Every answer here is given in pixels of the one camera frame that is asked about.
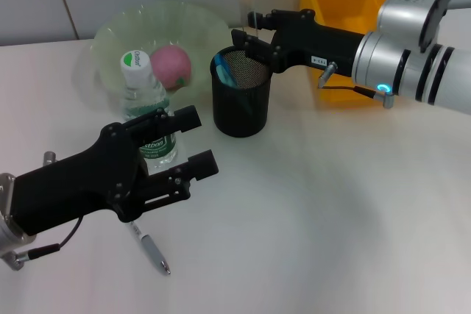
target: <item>marker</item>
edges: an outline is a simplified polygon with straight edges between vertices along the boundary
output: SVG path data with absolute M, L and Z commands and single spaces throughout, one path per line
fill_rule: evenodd
M 132 230 L 134 236 L 141 242 L 144 251 L 149 256 L 150 260 L 158 267 L 163 268 L 165 275 L 170 274 L 170 267 L 169 264 L 166 262 L 165 257 L 163 257 L 162 253 L 160 252 L 159 248 L 155 245 L 154 240 L 151 238 L 150 235 L 146 233 L 142 233 L 139 226 L 136 222 L 129 222 L 128 226 Z

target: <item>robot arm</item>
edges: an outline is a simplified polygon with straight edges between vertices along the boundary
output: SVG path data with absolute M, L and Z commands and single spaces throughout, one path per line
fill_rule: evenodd
M 471 114 L 471 53 L 436 43 L 450 0 L 387 0 L 378 29 L 361 35 L 315 22 L 313 10 L 249 14 L 250 25 L 276 30 L 272 43 L 233 30 L 235 46 L 280 73 L 294 65 L 352 78 L 355 92 L 392 107 L 394 96 Z
M 42 168 L 16 178 L 0 174 L 0 257 L 18 270 L 23 261 L 60 250 L 61 245 L 54 244 L 14 252 L 39 232 L 98 210 L 112 210 L 120 221 L 131 222 L 142 213 L 188 199 L 191 179 L 218 173 L 212 152 L 149 176 L 139 148 L 198 126 L 194 106 L 174 116 L 158 109 L 125 124 L 105 126 L 92 147 L 80 154 L 55 162 L 54 154 L 46 153 Z

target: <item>green plastic bowl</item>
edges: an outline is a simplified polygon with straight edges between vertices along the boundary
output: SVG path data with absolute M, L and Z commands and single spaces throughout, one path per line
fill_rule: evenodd
M 103 85 L 121 95 L 124 77 L 119 61 L 124 53 L 139 49 L 150 56 L 160 47 L 177 44 L 190 57 L 186 88 L 195 94 L 211 86 L 211 60 L 231 43 L 227 24 L 211 11 L 181 1 L 157 1 L 113 16 L 96 33 L 91 53 Z

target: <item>blue led light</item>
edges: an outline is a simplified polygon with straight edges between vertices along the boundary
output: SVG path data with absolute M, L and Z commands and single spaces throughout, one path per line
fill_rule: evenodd
M 391 86 L 386 85 L 386 84 L 379 84 L 378 85 L 378 90 L 379 91 L 384 91 L 386 93 L 390 93 L 392 91 Z

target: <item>bottle label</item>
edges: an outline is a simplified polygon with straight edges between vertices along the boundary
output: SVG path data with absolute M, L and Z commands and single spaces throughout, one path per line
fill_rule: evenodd
M 152 112 L 157 108 L 164 108 L 167 113 L 169 113 L 169 101 L 168 99 L 164 100 L 163 103 L 160 104 L 153 104 L 150 106 L 143 106 L 143 107 L 135 107 L 132 109 L 128 109 L 128 114 L 131 116 L 138 117 L 140 115 Z M 165 157 L 167 154 L 173 150 L 175 147 L 176 139 L 175 134 L 171 134 L 169 136 L 165 136 L 164 138 L 160 138 L 156 141 L 148 143 L 147 145 L 141 147 L 141 153 L 144 158 L 153 160 L 155 158 Z

